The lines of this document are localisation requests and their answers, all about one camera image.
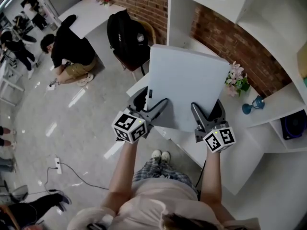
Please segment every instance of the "forearm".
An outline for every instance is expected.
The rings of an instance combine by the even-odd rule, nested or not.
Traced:
[[[206,166],[201,185],[201,201],[206,204],[221,203],[222,184],[220,153],[207,151]]]
[[[124,143],[110,182],[109,191],[111,193],[130,195],[137,144],[137,142],[134,144]]]

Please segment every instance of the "khaki shorts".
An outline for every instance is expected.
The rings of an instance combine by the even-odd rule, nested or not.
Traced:
[[[97,62],[97,57],[94,57],[91,64],[85,66],[80,63],[73,63],[70,66],[66,67],[68,75],[72,76],[74,79],[88,73],[90,70],[94,68]]]

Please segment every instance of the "cable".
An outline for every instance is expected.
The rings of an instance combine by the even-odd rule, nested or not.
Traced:
[[[198,179],[198,181],[197,181],[197,183],[196,183],[196,185],[195,185],[195,188],[198,186],[198,183],[199,183],[199,182],[200,182],[200,180],[201,180],[201,175],[202,175],[203,170],[204,170],[204,168],[205,168],[206,161],[207,161],[207,160],[205,160],[205,163],[203,164],[203,168],[202,168],[202,170],[201,170],[201,174],[200,174],[200,177],[199,177],[199,179]]]
[[[48,193],[48,194],[51,194],[48,190],[47,190],[47,188],[46,188],[46,185],[47,185],[47,183],[48,183],[48,181],[49,181],[49,170],[50,169],[52,169],[52,170],[57,170],[58,168],[57,167],[55,167],[55,168],[52,168],[52,167],[48,167],[47,168],[47,181],[45,182],[45,184],[44,184],[44,188],[45,188],[45,190],[46,190],[46,192]]]
[[[70,166],[67,165],[66,163],[58,162],[58,164],[64,164],[65,166],[67,166],[68,168],[70,168],[70,169],[76,174],[76,176],[77,176],[81,181],[83,181],[85,184],[87,184],[88,186],[97,187],[97,188],[104,189],[104,190],[109,190],[108,188],[104,188],[104,187],[100,187],[100,186],[96,186],[96,185],[92,185],[92,184],[87,183],[84,179],[82,179],[82,178],[77,174],[77,172],[76,172],[72,167],[70,167]]]

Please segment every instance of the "brick wall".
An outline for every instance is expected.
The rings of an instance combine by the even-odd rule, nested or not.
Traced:
[[[149,22],[156,30],[158,43],[166,44],[167,0],[112,1],[127,8],[132,18]],[[281,65],[255,38],[202,5],[196,8],[191,36],[230,63],[240,63],[250,84],[263,97],[291,82]]]

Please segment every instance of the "white board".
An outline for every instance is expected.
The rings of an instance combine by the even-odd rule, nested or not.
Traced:
[[[209,115],[224,86],[229,63],[219,57],[164,45],[150,52],[147,110],[164,98],[166,109],[153,125],[194,132],[192,102]]]

